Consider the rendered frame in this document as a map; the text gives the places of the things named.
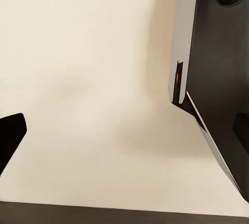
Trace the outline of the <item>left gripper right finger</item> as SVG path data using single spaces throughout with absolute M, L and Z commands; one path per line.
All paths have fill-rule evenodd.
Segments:
M 237 113 L 232 130 L 249 155 L 249 115 Z

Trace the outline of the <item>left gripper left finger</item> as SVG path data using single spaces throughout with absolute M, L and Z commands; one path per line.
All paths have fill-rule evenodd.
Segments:
M 0 175 L 27 132 L 23 113 L 0 118 Z

